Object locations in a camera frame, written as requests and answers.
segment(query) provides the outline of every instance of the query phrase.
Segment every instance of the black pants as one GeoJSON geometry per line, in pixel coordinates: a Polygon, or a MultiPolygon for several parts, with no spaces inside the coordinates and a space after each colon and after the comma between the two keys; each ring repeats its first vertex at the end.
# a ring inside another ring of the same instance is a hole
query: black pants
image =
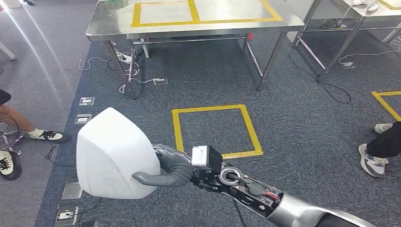
{"type": "Polygon", "coordinates": [[[0,105],[5,104],[6,102],[10,101],[11,95],[2,89],[0,89],[0,105]]]}
{"type": "Polygon", "coordinates": [[[367,152],[374,157],[393,157],[401,153],[401,122],[367,144],[367,152]]]}

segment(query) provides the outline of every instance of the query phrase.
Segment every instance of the sock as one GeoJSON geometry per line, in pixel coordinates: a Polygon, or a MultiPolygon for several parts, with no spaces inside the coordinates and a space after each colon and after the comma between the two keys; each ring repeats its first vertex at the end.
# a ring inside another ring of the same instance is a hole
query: sock
{"type": "Polygon", "coordinates": [[[35,128],[35,130],[33,130],[33,131],[27,131],[27,133],[28,133],[28,135],[29,135],[30,137],[39,137],[39,136],[43,133],[43,131],[44,131],[44,130],[35,128]]]}

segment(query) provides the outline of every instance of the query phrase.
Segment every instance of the red wire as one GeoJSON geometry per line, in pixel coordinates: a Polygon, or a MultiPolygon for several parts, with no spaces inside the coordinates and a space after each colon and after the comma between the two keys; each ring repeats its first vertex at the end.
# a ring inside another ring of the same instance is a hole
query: red wire
{"type": "Polygon", "coordinates": [[[280,198],[278,198],[277,195],[275,195],[275,194],[273,194],[271,192],[266,192],[266,195],[273,197],[275,201],[279,201],[280,200],[280,198]]]}

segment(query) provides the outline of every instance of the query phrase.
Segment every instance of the person's leg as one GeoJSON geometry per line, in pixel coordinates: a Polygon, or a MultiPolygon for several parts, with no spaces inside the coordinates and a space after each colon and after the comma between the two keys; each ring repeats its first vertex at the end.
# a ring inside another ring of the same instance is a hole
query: person's leg
{"type": "Polygon", "coordinates": [[[385,165],[388,157],[401,153],[401,122],[384,130],[368,144],[361,144],[358,148],[361,155],[361,166],[371,176],[384,177],[385,165]]]}
{"type": "MultiPolygon", "coordinates": [[[[0,106],[8,102],[11,95],[0,89],[0,106]]],[[[12,152],[0,150],[0,176],[12,181],[21,176],[22,168],[18,156],[12,152]]]]}
{"type": "Polygon", "coordinates": [[[34,131],[35,126],[29,122],[29,120],[24,117],[18,110],[11,106],[0,105],[0,121],[14,125],[18,124],[18,127],[24,131],[34,131]]]}
{"type": "Polygon", "coordinates": [[[69,135],[61,132],[37,129],[18,110],[4,105],[10,99],[11,95],[0,89],[0,121],[5,122],[6,124],[18,126],[19,129],[26,131],[32,139],[48,140],[58,144],[66,143],[71,140],[69,135]]]}

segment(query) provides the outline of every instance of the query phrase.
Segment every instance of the yellow tape square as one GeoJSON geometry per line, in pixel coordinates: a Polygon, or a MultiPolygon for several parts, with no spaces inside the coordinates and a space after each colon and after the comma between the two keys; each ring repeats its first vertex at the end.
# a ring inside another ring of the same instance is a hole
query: yellow tape square
{"type": "Polygon", "coordinates": [[[256,136],[255,129],[253,128],[251,118],[249,117],[248,111],[245,105],[220,105],[220,106],[207,106],[207,107],[195,107],[188,109],[174,109],[171,111],[173,115],[173,125],[174,125],[174,134],[175,134],[175,144],[177,150],[184,152],[183,145],[183,137],[181,134],[181,126],[180,126],[180,117],[179,114],[182,113],[193,113],[193,112],[201,112],[201,111],[213,111],[213,110],[231,110],[231,109],[240,109],[242,116],[244,118],[245,125],[248,129],[249,136],[251,137],[251,141],[255,150],[252,151],[241,151],[236,153],[228,153],[223,154],[224,159],[228,158],[237,158],[237,157],[251,157],[257,155],[263,155],[263,151],[261,145],[259,143],[258,137],[256,136]]]}
{"type": "Polygon", "coordinates": [[[401,95],[401,91],[390,91],[390,92],[382,92],[377,93],[372,91],[372,95],[379,101],[380,104],[397,120],[401,121],[401,117],[398,113],[390,106],[388,103],[382,98],[382,96],[399,96],[401,95]]]}
{"type": "Polygon", "coordinates": [[[219,23],[241,23],[241,22],[265,22],[265,21],[282,21],[280,15],[273,9],[267,0],[259,0],[266,11],[271,15],[268,18],[253,18],[253,19],[227,19],[227,20],[201,20],[196,8],[195,0],[177,0],[169,2],[150,2],[134,4],[134,12],[132,17],[131,27],[148,27],[148,26],[170,26],[170,25],[200,25],[200,24],[219,24],[219,23]],[[175,22],[160,22],[160,23],[141,23],[141,6],[143,4],[160,5],[160,4],[180,4],[186,2],[190,9],[192,21],[175,21],[175,22]]]}

